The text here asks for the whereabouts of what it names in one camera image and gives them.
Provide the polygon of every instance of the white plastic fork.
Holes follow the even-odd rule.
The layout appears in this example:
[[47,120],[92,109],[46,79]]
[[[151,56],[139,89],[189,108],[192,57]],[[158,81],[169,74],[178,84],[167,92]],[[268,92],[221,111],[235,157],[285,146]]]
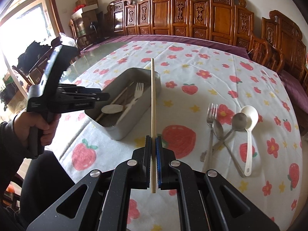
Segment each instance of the white plastic fork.
[[142,96],[143,94],[143,83],[138,82],[136,84],[136,88],[135,88],[135,94],[134,94],[134,98],[132,99],[132,101],[127,104],[126,109],[124,110],[124,112],[121,114],[121,116],[119,117],[119,119],[116,122],[116,125],[124,118],[124,116],[126,116],[127,112],[131,109],[131,107],[136,103],[136,101]]

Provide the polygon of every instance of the fork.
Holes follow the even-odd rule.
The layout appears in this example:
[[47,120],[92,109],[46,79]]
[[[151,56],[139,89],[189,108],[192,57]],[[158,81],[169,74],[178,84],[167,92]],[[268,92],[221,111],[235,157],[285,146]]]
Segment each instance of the fork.
[[119,119],[117,120],[116,124],[118,124],[123,118],[124,116],[126,116],[127,112],[131,109],[131,107],[136,103],[136,101],[142,96],[143,94],[143,83],[142,82],[138,82],[136,84],[136,88],[135,88],[135,94],[134,94],[134,98],[132,99],[132,101],[127,104],[126,109],[124,110],[124,112],[121,114],[121,116],[119,117]]
[[205,156],[205,161],[203,164],[202,172],[205,173],[209,168],[211,164],[211,158],[212,158],[212,146],[213,146],[213,121],[217,118],[217,111],[218,111],[218,104],[210,104],[208,106],[208,112],[206,117],[206,122],[210,126],[210,138],[208,142],[208,150],[207,155]]

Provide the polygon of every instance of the wooden chopstick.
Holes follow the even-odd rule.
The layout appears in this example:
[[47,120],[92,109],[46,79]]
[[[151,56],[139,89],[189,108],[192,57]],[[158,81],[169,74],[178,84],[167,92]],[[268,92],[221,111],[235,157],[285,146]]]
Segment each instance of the wooden chopstick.
[[151,59],[151,193],[156,193],[157,184],[157,164],[156,164],[156,90],[155,90],[155,70],[154,59]]

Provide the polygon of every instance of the tablecloth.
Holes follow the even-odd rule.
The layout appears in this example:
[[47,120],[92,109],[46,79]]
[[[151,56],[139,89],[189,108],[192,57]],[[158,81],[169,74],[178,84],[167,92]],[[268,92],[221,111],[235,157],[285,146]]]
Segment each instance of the tablecloth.
[[[217,103],[225,133],[244,105],[259,113],[253,130],[253,169],[241,178],[226,148],[213,154],[212,168],[242,192],[281,230],[292,220],[301,188],[302,151],[298,124],[278,75],[247,59],[190,44],[133,41],[112,52],[74,83],[104,88],[130,67],[150,69],[150,58],[161,75],[157,98],[157,132],[176,158],[201,171],[199,157],[207,149],[209,103]],[[150,135],[150,109],[121,141],[96,129],[84,112],[63,114],[50,148],[77,182],[92,169],[108,171],[131,158]],[[244,169],[247,134],[227,140]],[[127,227],[134,230],[180,230],[175,190],[151,194],[132,190]]]

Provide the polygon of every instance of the purple seat cushion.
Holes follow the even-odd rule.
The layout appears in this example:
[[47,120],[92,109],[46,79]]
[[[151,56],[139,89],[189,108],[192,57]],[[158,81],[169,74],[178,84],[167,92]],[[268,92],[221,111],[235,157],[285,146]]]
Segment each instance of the purple seat cushion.
[[308,114],[308,96],[299,81],[284,70],[279,77],[290,96],[290,100]]

